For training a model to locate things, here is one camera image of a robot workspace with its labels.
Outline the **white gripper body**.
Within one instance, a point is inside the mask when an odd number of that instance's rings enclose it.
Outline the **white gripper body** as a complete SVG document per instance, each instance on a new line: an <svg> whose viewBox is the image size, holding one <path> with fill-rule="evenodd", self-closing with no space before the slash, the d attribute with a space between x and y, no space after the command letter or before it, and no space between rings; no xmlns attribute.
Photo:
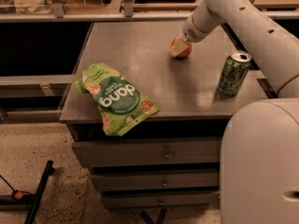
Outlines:
<svg viewBox="0 0 299 224"><path fill-rule="evenodd" d="M218 21L210 16L191 15L184 23L182 33L190 42L198 43L205 39L217 26Z"/></svg>

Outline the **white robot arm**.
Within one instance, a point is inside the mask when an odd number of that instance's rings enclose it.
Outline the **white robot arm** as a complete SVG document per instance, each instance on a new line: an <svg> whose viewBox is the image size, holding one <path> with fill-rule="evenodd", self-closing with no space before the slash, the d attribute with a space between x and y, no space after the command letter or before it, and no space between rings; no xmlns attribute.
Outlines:
<svg viewBox="0 0 299 224"><path fill-rule="evenodd" d="M252 0L203 0L183 26L200 42L227 23L277 94L244 106L221 143L221 224L299 224L299 39Z"/></svg>

